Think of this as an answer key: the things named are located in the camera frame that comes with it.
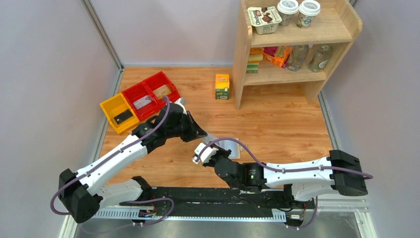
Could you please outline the grey credit card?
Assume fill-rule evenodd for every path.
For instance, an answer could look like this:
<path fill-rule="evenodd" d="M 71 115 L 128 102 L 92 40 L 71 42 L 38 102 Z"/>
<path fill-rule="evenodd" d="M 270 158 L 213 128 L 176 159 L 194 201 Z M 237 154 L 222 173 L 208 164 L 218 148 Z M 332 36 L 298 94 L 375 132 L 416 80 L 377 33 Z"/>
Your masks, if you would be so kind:
<path fill-rule="evenodd" d="M 209 144 L 209 143 L 211 143 L 212 141 L 214 141 L 214 140 L 216 140 L 217 139 L 217 137 L 216 136 L 214 136 L 214 135 L 212 135 L 212 134 L 208 134 L 207 136 L 204 136 L 203 138 L 202 138 L 202 143 L 204 143 L 204 144 Z"/>

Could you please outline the grey translucent card holder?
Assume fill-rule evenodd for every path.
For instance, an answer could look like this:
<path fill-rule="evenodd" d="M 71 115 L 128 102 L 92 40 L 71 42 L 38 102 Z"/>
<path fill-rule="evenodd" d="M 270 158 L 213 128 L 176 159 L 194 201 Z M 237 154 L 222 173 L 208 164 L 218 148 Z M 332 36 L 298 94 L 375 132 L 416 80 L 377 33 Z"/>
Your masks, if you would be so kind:
<path fill-rule="evenodd" d="M 231 150 L 231 154 L 229 155 L 229 159 L 240 159 L 241 158 L 241 151 L 243 147 L 239 145 L 237 142 L 231 140 L 221 140 L 215 143 L 216 146 L 224 149 L 224 150 Z"/>

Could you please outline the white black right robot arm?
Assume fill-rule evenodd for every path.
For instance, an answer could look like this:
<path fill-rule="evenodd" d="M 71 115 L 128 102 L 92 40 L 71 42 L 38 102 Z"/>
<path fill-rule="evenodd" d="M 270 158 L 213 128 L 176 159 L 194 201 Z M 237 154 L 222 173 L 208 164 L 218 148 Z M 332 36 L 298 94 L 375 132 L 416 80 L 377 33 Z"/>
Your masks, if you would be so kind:
<path fill-rule="evenodd" d="M 240 164 L 230 160 L 229 154 L 221 148 L 207 148 L 203 155 L 195 155 L 193 162 L 213 167 L 230 188 L 261 192 L 283 186 L 287 198 L 295 201 L 308 201 L 323 194 L 368 194 L 368 176 L 363 174 L 360 160 L 341 150 L 331 150 L 329 156 L 320 159 L 291 164 Z"/>

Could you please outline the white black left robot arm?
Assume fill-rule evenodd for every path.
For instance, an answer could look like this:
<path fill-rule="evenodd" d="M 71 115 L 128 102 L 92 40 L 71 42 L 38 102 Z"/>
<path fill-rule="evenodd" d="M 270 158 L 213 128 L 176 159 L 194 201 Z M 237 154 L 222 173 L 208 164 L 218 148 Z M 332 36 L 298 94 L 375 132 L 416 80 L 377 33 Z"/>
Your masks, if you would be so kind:
<path fill-rule="evenodd" d="M 160 113 L 133 129 L 117 147 L 99 160 L 75 172 L 66 169 L 58 179 L 58 198 L 74 221 L 84 223 L 100 209 L 125 201 L 134 201 L 143 189 L 134 179 L 125 183 L 106 183 L 122 169 L 170 138 L 190 142 L 207 136 L 182 105 L 170 103 Z"/>

